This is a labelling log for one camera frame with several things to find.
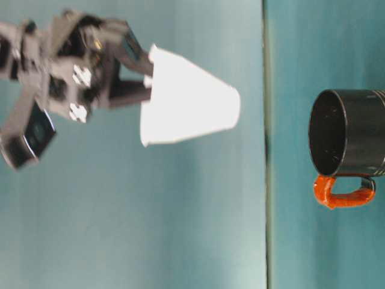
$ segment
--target orange handle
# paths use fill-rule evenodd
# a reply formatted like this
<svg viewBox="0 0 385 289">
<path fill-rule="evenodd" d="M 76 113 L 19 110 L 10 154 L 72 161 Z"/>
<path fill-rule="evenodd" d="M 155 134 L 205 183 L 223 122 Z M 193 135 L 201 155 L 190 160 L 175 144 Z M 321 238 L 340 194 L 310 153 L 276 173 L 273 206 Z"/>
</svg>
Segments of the orange handle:
<svg viewBox="0 0 385 289">
<path fill-rule="evenodd" d="M 319 175 L 313 185 L 316 200 L 331 210 L 362 206 L 375 196 L 375 182 L 371 178 L 362 178 L 361 188 L 350 194 L 332 194 L 335 181 L 336 178 Z"/>
</svg>

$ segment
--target mug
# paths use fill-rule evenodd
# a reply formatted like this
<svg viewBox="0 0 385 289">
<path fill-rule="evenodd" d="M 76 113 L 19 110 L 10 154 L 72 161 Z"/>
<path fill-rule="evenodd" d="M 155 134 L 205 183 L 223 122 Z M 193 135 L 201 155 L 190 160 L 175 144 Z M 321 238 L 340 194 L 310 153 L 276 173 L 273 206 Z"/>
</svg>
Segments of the mug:
<svg viewBox="0 0 385 289">
<path fill-rule="evenodd" d="M 385 91 L 324 90 L 309 122 L 309 149 L 319 173 L 316 200 L 334 209 L 364 205 L 375 196 L 372 177 L 385 175 Z M 333 194 L 338 177 L 358 176 L 361 187 Z"/>
</svg>

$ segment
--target teal backdrop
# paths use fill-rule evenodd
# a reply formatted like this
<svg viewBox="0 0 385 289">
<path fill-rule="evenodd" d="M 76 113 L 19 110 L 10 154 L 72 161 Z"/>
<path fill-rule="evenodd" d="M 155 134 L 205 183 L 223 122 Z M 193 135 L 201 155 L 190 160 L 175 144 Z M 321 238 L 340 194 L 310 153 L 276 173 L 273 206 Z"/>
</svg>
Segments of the teal backdrop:
<svg viewBox="0 0 385 289">
<path fill-rule="evenodd" d="M 264 1 L 269 287 L 383 288 L 385 179 L 374 201 L 330 211 L 312 184 L 307 126 L 327 88 L 384 88 L 385 2 Z M 348 192 L 356 179 L 337 181 Z"/>
<path fill-rule="evenodd" d="M 126 19 L 145 49 L 231 83 L 241 118 L 229 132 L 143 148 L 139 107 L 97 111 L 87 125 L 52 116 L 58 135 L 38 166 L 0 162 L 0 288 L 265 288 L 260 1 L 0 0 L 0 20 L 44 27 L 66 7 Z M 0 92 L 3 122 L 20 87 L 1 81 Z"/>
</svg>

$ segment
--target teal surface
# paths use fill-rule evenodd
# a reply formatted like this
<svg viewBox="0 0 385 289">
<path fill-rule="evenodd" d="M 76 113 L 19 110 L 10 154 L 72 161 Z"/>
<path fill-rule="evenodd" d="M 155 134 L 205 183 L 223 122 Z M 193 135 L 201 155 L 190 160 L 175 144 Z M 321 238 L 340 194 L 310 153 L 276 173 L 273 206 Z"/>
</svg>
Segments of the teal surface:
<svg viewBox="0 0 385 289">
<path fill-rule="evenodd" d="M 385 181 L 368 206 L 312 193 L 307 125 L 327 88 L 384 88 L 384 1 L 265 1 L 270 288 L 383 288 Z M 338 180 L 348 192 L 357 180 Z"/>
<path fill-rule="evenodd" d="M 0 162 L 0 288 L 265 288 L 260 1 L 0 3 L 1 20 L 39 27 L 64 5 L 127 19 L 145 49 L 182 54 L 242 96 L 236 129 L 146 149 L 139 107 L 87 125 L 53 116 L 38 166 Z M 4 121 L 19 86 L 0 91 Z"/>
</svg>

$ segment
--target white paper cup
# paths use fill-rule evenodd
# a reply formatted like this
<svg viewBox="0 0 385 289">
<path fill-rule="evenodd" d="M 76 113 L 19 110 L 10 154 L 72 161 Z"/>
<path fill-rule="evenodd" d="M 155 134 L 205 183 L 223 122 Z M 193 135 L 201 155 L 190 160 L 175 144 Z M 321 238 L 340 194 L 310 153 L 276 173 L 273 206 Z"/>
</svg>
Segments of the white paper cup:
<svg viewBox="0 0 385 289">
<path fill-rule="evenodd" d="M 151 100 L 141 104 L 144 146 L 175 143 L 233 128 L 239 119 L 239 93 L 187 59 L 152 46 Z"/>
</svg>

